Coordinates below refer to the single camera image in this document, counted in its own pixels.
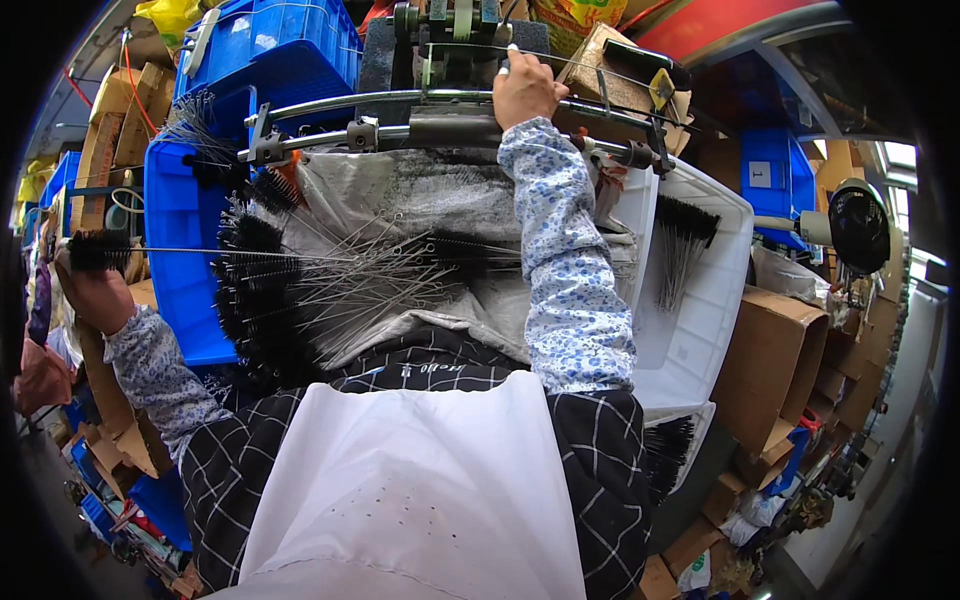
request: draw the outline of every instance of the fan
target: fan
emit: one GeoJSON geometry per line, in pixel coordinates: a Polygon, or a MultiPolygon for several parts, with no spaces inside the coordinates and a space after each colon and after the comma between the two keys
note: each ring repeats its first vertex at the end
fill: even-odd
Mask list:
{"type": "Polygon", "coordinates": [[[826,214],[805,210],[797,220],[757,216],[754,226],[796,231],[808,244],[832,247],[844,265],[862,276],[879,271],[890,258],[886,210],[870,185],[857,178],[837,186],[826,214]]]}

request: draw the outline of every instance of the white plastic bag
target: white plastic bag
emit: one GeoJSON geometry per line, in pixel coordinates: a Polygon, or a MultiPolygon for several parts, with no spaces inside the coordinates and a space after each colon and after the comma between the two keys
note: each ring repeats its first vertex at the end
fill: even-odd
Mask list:
{"type": "Polygon", "coordinates": [[[677,588],[687,592],[710,585],[710,550],[697,557],[677,578],[677,588]]]}
{"type": "Polygon", "coordinates": [[[751,490],[740,496],[740,514],[756,527],[769,527],[786,498],[768,496],[763,492],[751,490]]]}
{"type": "Polygon", "coordinates": [[[739,512],[734,512],[724,521],[723,525],[720,525],[720,531],[737,548],[750,541],[750,538],[759,530],[759,527],[745,519],[739,512]]]}
{"type": "Polygon", "coordinates": [[[754,259],[757,287],[827,310],[830,284],[822,277],[762,246],[753,246],[751,256],[754,259]]]}

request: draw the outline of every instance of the black plaid shirt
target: black plaid shirt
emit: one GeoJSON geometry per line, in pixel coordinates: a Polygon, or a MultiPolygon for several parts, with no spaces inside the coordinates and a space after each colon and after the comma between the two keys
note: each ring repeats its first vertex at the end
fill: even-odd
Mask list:
{"type": "MultiPolygon", "coordinates": [[[[328,383],[341,392],[487,391],[524,369],[466,333],[426,326],[371,348],[328,383]],[[369,372],[383,367],[377,372],[369,372]]],[[[204,584],[236,585],[253,515],[306,388],[202,426],[181,463],[194,563],[204,584]]],[[[547,397],[564,462],[587,597],[627,598],[650,536],[643,411],[629,392],[547,397]]]]}

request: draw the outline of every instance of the pink cloth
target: pink cloth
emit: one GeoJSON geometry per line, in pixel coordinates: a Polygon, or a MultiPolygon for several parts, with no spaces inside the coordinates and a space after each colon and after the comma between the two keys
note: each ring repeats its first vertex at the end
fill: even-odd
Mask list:
{"type": "Polygon", "coordinates": [[[16,412],[29,417],[41,406],[69,404],[74,373],[49,345],[23,340],[20,375],[13,381],[16,412]]]}

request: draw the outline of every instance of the blue floral sleeve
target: blue floral sleeve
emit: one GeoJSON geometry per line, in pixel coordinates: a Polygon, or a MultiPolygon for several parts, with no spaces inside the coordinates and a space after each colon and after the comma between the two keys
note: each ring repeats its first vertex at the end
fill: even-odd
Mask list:
{"type": "Polygon", "coordinates": [[[173,330],[149,306],[138,304],[123,329],[107,336],[104,362],[133,407],[147,409],[177,465],[198,427],[232,415],[186,368],[173,330]]]}
{"type": "Polygon", "coordinates": [[[533,371],[549,395],[632,390],[633,317],[613,290],[583,157],[548,119],[537,117],[504,132],[497,160],[516,182],[533,371]]]}

